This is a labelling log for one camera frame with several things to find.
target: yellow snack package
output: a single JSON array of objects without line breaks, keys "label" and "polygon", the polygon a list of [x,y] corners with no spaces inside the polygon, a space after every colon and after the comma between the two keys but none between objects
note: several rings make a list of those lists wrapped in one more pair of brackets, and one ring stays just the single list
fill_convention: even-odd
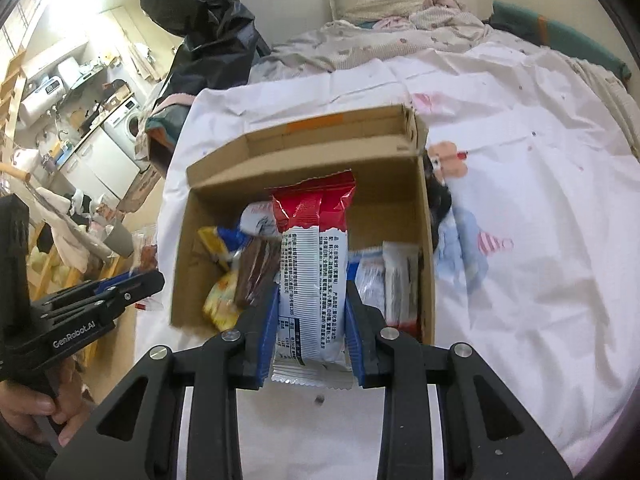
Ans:
[{"label": "yellow snack package", "polygon": [[204,303],[204,314],[220,332],[233,328],[240,317],[240,310],[234,303],[237,284],[238,271],[226,273],[213,286]]}]

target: white cabinet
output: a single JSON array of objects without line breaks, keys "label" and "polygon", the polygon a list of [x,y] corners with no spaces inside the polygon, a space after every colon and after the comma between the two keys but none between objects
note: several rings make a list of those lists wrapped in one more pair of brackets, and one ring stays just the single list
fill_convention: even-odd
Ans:
[{"label": "white cabinet", "polygon": [[140,171],[102,128],[95,130],[76,151],[80,161],[111,192],[122,199]]},{"label": "white cabinet", "polygon": [[105,196],[105,202],[109,207],[116,208],[120,199],[109,190],[102,181],[95,176],[80,157],[75,153],[71,155],[60,169],[60,173],[68,180],[73,187],[81,189],[83,193],[94,200],[98,200],[101,195]]}]

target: black sleeve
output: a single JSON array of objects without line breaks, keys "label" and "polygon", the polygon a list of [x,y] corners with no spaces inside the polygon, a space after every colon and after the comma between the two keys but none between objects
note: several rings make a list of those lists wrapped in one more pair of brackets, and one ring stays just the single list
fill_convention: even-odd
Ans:
[{"label": "black sleeve", "polygon": [[16,433],[0,416],[0,478],[44,480],[56,454]]}]

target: black plastic bag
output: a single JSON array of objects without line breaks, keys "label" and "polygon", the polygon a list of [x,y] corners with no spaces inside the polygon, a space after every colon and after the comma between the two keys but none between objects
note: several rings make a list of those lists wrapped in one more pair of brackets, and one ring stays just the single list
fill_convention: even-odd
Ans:
[{"label": "black plastic bag", "polygon": [[140,0],[167,32],[184,37],[156,105],[179,92],[246,84],[258,44],[254,16],[239,0]]}]

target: human hand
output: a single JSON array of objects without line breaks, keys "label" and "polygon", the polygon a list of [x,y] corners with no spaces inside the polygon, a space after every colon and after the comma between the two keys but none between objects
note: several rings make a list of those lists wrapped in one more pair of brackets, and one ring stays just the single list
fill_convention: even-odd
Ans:
[{"label": "human hand", "polygon": [[66,446],[88,419],[92,404],[82,398],[82,379],[72,358],[60,367],[60,389],[54,401],[12,381],[0,383],[0,414],[15,431],[38,444],[45,441],[34,415],[51,416],[57,424],[66,424],[58,436]]}]

